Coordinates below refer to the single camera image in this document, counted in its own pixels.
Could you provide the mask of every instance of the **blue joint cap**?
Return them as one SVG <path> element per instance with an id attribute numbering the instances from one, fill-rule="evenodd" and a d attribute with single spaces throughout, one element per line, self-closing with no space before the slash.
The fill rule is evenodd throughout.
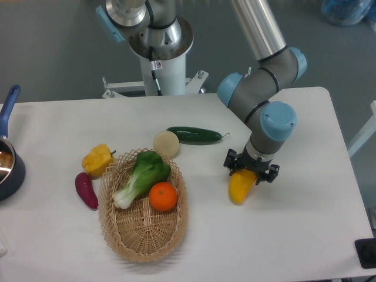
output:
<path id="1" fill-rule="evenodd" d="M 98 6 L 96 8 L 95 14 L 99 20 L 100 25 L 104 28 L 107 35 L 113 41 L 119 43 L 125 40 L 124 37 L 119 33 L 119 31 L 113 26 L 102 6 Z"/>
<path id="2" fill-rule="evenodd" d="M 268 103 L 261 111 L 261 128 L 270 139 L 277 142 L 286 141 L 290 137 L 296 121 L 294 109 L 282 102 Z"/>
<path id="3" fill-rule="evenodd" d="M 228 75 L 225 79 L 218 86 L 217 95 L 219 99 L 229 107 L 229 103 L 233 93 L 235 91 L 236 86 L 240 82 L 243 76 L 237 72 Z"/>
<path id="4" fill-rule="evenodd" d="M 295 47 L 289 48 L 292 53 L 294 53 L 296 59 L 298 60 L 298 75 L 296 76 L 295 80 L 298 79 L 307 69 L 307 60 L 303 53 Z"/>

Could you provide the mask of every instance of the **yellow mango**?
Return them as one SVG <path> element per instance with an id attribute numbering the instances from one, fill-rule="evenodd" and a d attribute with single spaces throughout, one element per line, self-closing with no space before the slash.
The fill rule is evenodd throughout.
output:
<path id="1" fill-rule="evenodd" d="M 242 205 L 248 192 L 255 184 L 256 179 L 256 174 L 247 169 L 234 172 L 229 181 L 229 196 L 231 201 L 238 206 Z"/>

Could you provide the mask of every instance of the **pot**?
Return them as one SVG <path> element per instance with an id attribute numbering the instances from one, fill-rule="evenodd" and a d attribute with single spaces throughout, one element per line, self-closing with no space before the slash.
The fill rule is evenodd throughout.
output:
<path id="1" fill-rule="evenodd" d="M 0 201 L 13 195 L 24 182 L 25 164 L 8 138 L 8 120 L 21 88 L 13 85 L 0 111 Z"/>

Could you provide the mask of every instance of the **wicker basket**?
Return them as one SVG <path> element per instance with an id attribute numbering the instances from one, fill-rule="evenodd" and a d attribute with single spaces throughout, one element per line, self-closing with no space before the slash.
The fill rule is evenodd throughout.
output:
<path id="1" fill-rule="evenodd" d="M 99 191 L 99 221 L 107 245 L 118 255 L 130 261 L 146 262 L 170 253 L 184 236 L 188 219 L 187 193 L 182 173 L 176 163 L 162 157 L 171 165 L 167 181 L 177 190 L 176 206 L 159 212 L 149 204 L 149 195 L 136 198 L 126 209 L 115 207 L 112 194 L 129 179 L 136 156 L 143 150 L 121 155 L 103 174 Z"/>

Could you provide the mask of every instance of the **green cucumber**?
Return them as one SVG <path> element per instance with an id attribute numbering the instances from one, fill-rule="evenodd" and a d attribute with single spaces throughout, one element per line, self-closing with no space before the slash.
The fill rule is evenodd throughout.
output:
<path id="1" fill-rule="evenodd" d="M 190 145 L 214 144 L 227 135 L 222 136 L 216 131 L 190 126 L 173 126 L 167 128 L 167 131 L 173 132 L 180 143 Z"/>

